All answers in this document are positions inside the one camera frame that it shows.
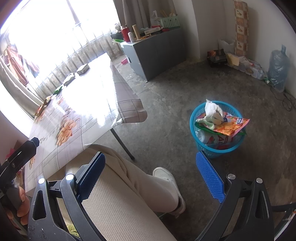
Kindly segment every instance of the hand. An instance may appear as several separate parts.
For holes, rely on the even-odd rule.
[[[22,189],[21,187],[19,187],[19,195],[20,195],[22,204],[20,205],[20,208],[17,211],[17,216],[21,218],[20,219],[21,225],[26,225],[28,224],[28,219],[29,219],[30,201],[26,196],[24,189]],[[5,210],[8,218],[12,220],[13,219],[12,212],[9,209],[5,209]]]

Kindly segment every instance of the white sneaker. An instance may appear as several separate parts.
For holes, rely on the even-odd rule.
[[[165,169],[163,167],[155,168],[153,170],[152,175],[155,177],[159,177],[164,180],[167,180],[167,181],[171,182],[176,187],[177,192],[178,192],[178,196],[179,196],[179,203],[178,203],[177,208],[174,211],[170,212],[170,214],[175,215],[175,218],[177,218],[181,213],[183,213],[185,211],[186,204],[185,204],[183,197],[180,194],[180,191],[179,191],[179,188],[177,186],[174,176],[167,169]]]

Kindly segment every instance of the hanging clothes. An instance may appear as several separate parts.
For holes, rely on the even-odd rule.
[[[32,75],[35,78],[40,73],[39,66],[37,64],[34,64],[32,61],[23,58],[23,56],[21,56],[18,53],[16,45],[9,44],[7,46],[6,53],[7,55],[5,55],[5,57],[7,57],[9,63],[11,64],[11,67],[14,70],[13,73],[16,74],[16,77],[24,86],[26,86],[29,83],[26,77],[24,64],[26,64],[28,70],[32,73]]]
[[[18,53],[16,45],[9,44],[7,46],[7,54],[9,62],[13,66],[18,79],[24,86],[26,86],[29,81],[25,76],[25,70],[22,65],[22,56]]]
[[[37,64],[34,64],[32,61],[27,60],[25,58],[24,58],[24,61],[26,63],[27,68],[29,69],[29,71],[32,73],[34,78],[36,78],[38,76],[38,74],[40,73],[39,66]]]

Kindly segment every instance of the red bottle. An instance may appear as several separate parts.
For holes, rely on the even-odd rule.
[[[126,41],[126,42],[130,42],[130,39],[128,36],[129,32],[130,32],[130,30],[127,25],[121,26],[121,33],[122,33],[124,41]]]

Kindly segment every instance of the gray cabinet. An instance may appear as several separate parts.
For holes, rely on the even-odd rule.
[[[167,69],[186,60],[180,28],[135,43],[120,44],[134,72],[150,80]]]

